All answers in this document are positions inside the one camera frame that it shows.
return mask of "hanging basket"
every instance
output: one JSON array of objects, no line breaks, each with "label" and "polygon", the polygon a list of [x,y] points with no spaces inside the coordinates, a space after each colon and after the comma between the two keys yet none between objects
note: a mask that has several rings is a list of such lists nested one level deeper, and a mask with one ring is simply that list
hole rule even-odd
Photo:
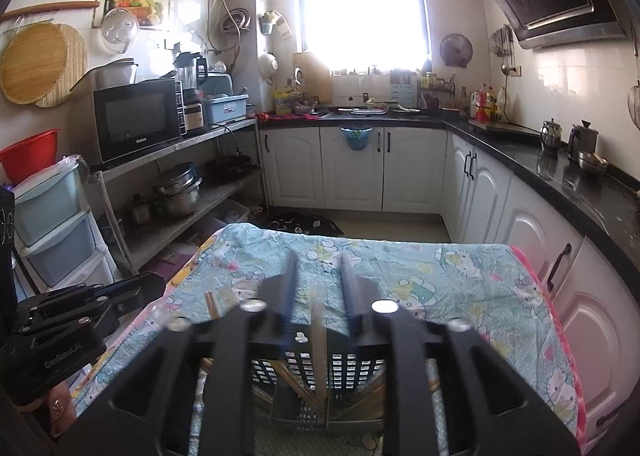
[{"label": "hanging basket", "polygon": [[371,127],[368,129],[347,129],[342,128],[342,133],[347,140],[349,149],[354,151],[360,151],[367,146],[369,142],[369,133],[373,131]]}]

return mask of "blue storage box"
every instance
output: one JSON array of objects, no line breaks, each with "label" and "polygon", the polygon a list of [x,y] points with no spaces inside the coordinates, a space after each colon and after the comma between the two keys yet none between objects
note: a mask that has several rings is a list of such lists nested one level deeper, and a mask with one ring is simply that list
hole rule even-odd
[{"label": "blue storage box", "polygon": [[203,100],[207,125],[215,127],[216,123],[244,119],[246,117],[246,99],[248,98],[248,94],[236,94],[236,96]]}]

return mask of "countertop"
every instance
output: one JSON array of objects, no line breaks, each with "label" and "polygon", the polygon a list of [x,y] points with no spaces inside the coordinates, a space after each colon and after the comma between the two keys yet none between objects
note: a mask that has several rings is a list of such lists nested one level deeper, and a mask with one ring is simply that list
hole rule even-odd
[{"label": "countertop", "polygon": [[462,120],[332,112],[315,120],[271,120],[260,124],[260,128],[334,127],[347,123],[360,127],[367,123],[376,127],[446,129],[489,153],[588,237],[640,303],[640,202],[634,190],[619,178],[609,174],[595,177],[583,172],[564,150],[559,151],[557,157],[543,153],[536,136],[489,136]]}]

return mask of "floor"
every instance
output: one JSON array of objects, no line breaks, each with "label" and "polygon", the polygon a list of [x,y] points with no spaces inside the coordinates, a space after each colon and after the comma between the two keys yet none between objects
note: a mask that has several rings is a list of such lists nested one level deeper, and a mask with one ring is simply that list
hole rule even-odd
[{"label": "floor", "polygon": [[410,243],[450,243],[443,222],[382,221],[376,219],[334,219],[351,239],[378,239]]}]

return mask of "silver bolt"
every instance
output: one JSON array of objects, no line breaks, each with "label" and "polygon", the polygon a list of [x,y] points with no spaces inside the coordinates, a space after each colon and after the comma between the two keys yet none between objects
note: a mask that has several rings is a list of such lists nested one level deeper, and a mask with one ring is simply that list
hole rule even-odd
[{"label": "silver bolt", "polygon": [[191,321],[186,317],[169,317],[164,326],[170,331],[186,331],[191,327]]},{"label": "silver bolt", "polygon": [[469,331],[471,329],[471,324],[469,324],[469,322],[467,322],[465,319],[457,317],[455,319],[451,319],[450,321],[448,321],[447,327],[451,331],[462,333],[462,331]]},{"label": "silver bolt", "polygon": [[389,299],[381,299],[375,301],[371,305],[371,309],[378,313],[395,313],[398,311],[398,303]]},{"label": "silver bolt", "polygon": [[260,299],[249,299],[248,301],[244,301],[240,305],[240,308],[242,308],[242,310],[244,311],[256,313],[267,308],[267,303]]}]

